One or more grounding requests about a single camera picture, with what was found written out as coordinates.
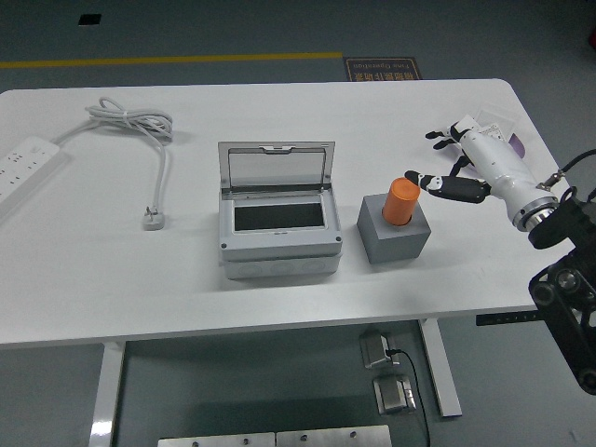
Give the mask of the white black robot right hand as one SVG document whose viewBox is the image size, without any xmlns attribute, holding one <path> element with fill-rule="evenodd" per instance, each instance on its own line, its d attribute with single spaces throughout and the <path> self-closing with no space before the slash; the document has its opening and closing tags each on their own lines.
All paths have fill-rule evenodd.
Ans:
<svg viewBox="0 0 596 447">
<path fill-rule="evenodd" d="M 522 232 L 531 231 L 558 208 L 557 197 L 538 186 L 512 146 L 480 132 L 471 116 L 447 129 L 430 131 L 426 138 L 440 139 L 436 150 L 453 144 L 462 152 L 447 176 L 405 172 L 407 180 L 432 196 L 474 204 L 495 196 L 505 202 L 509 220 Z"/>
</svg>

